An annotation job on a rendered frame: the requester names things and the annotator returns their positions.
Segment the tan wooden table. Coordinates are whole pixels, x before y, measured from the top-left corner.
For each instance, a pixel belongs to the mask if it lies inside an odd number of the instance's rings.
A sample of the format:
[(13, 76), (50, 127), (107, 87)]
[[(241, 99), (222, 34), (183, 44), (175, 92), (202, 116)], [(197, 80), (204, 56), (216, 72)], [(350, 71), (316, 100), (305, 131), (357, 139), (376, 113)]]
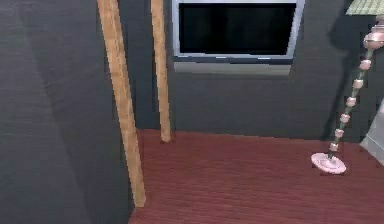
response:
[[(118, 1), (97, 0), (97, 4), (134, 205), (136, 207), (143, 207), (146, 203), (145, 185)], [(164, 0), (151, 0), (150, 6), (155, 51), (160, 137), (163, 142), (170, 142), (172, 135), (168, 94)]]

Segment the grey framed window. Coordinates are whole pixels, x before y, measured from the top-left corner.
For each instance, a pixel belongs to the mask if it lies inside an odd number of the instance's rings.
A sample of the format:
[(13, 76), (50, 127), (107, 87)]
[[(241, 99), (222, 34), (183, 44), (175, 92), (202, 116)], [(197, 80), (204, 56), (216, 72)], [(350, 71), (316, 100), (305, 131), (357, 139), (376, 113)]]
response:
[(286, 76), (306, 0), (172, 0), (174, 70)]

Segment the pink beaded floor lamp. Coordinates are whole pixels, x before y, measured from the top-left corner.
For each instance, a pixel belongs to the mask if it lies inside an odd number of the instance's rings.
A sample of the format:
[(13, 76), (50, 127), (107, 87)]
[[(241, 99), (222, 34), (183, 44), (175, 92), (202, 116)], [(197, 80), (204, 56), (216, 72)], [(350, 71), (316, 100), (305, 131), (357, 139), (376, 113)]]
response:
[(364, 78), (371, 67), (374, 51), (384, 46), (384, 0), (353, 0), (346, 14), (350, 16), (375, 16), (376, 24), (363, 39), (363, 46), (367, 52), (360, 61), (358, 76), (353, 81), (351, 95), (345, 102), (345, 110), (340, 115), (339, 127), (334, 131), (334, 140), (329, 145), (329, 151), (327, 153), (314, 153), (311, 156), (311, 162), (315, 167), (330, 174), (343, 174), (346, 171), (346, 165), (335, 154), (340, 139), (344, 135), (344, 128), (350, 119), (352, 108), (356, 105), (358, 93), (364, 86)]

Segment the grey cabinet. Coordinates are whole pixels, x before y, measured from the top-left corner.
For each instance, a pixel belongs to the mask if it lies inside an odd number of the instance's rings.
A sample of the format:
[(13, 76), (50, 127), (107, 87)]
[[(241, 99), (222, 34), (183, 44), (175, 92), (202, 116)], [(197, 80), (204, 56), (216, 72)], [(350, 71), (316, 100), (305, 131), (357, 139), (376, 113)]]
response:
[(384, 99), (360, 145), (384, 166)]

